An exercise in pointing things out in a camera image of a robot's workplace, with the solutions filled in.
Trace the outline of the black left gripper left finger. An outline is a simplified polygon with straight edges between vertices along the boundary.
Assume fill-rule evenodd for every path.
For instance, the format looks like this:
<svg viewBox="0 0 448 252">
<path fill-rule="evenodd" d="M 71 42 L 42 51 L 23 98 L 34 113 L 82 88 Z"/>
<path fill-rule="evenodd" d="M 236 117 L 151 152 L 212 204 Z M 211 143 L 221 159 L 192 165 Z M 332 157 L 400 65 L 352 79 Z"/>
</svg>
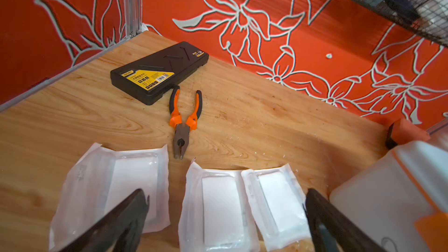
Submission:
<svg viewBox="0 0 448 252">
<path fill-rule="evenodd" d="M 149 197 L 142 189 L 137 189 L 61 251 L 135 252 L 148 211 Z"/>
</svg>

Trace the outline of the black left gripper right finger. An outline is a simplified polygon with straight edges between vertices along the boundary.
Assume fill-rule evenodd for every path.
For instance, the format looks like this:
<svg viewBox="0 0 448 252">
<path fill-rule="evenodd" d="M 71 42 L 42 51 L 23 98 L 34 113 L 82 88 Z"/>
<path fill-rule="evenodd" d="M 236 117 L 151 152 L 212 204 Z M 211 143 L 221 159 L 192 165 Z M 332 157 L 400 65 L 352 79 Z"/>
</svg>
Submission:
<svg viewBox="0 0 448 252">
<path fill-rule="evenodd" d="M 316 252 L 383 252 L 315 189 L 308 189 L 304 210 Z"/>
</svg>

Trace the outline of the gauze packet clear wrapper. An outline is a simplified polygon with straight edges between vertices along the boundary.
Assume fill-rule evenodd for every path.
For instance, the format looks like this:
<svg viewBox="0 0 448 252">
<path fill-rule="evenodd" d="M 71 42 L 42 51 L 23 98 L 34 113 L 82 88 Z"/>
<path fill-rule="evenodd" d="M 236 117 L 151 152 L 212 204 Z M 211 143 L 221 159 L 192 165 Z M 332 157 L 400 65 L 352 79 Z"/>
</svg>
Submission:
<svg viewBox="0 0 448 252">
<path fill-rule="evenodd" d="M 68 245 L 137 189 L 149 199 L 143 233 L 168 227 L 168 163 L 167 146 L 115 151 L 94 143 L 66 175 L 50 224 L 49 251 Z"/>
</svg>

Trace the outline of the grey orange medicine chest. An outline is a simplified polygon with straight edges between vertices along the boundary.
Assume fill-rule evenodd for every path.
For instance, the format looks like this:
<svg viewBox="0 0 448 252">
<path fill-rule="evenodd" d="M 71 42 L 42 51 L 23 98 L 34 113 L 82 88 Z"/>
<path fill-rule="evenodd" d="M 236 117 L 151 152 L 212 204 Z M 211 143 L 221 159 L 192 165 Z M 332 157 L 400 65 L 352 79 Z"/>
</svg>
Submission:
<svg viewBox="0 0 448 252">
<path fill-rule="evenodd" d="M 330 202 L 387 252 L 445 252 L 448 149 L 399 145 L 334 189 Z"/>
</svg>

